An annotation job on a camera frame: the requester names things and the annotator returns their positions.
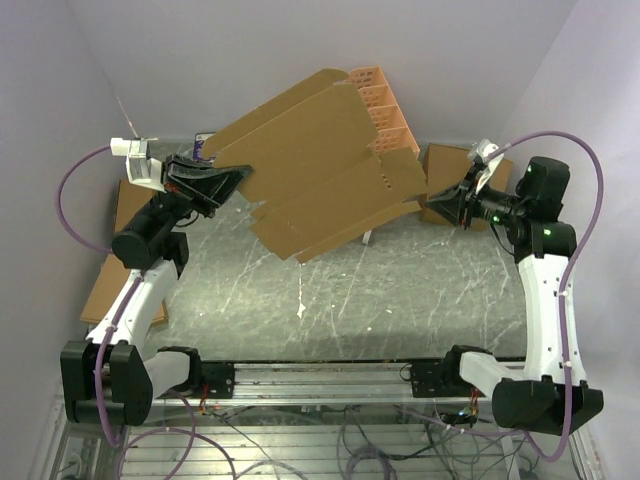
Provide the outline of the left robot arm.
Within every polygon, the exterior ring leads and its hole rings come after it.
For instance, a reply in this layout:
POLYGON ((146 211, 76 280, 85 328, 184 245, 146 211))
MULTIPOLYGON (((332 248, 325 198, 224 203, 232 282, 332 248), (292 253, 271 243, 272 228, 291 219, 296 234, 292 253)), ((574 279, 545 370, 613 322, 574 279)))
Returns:
POLYGON ((60 355, 68 420, 105 430, 144 423, 153 400, 171 389, 182 397, 202 389, 197 349, 163 347, 148 360, 141 350, 155 312, 189 260, 179 221, 193 213, 214 217, 252 172, 248 165, 217 167, 180 155, 160 161, 147 153, 126 154, 125 165, 129 181, 153 193, 111 242, 129 276, 99 324, 60 355))

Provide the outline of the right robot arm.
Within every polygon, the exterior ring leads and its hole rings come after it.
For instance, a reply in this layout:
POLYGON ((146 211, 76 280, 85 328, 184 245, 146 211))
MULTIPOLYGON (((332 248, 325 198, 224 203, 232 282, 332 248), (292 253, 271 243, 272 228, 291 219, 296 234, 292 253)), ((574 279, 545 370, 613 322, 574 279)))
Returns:
POLYGON ((578 242, 573 226, 559 219, 569 168, 533 157, 512 194, 482 183, 484 170, 474 158, 458 184, 426 205, 456 226, 479 219, 505 229, 525 295, 525 363, 516 372, 485 349, 455 345, 445 356, 442 387, 455 396, 476 388, 502 428, 572 433, 602 411, 604 395, 589 387, 577 345, 568 268, 578 242))

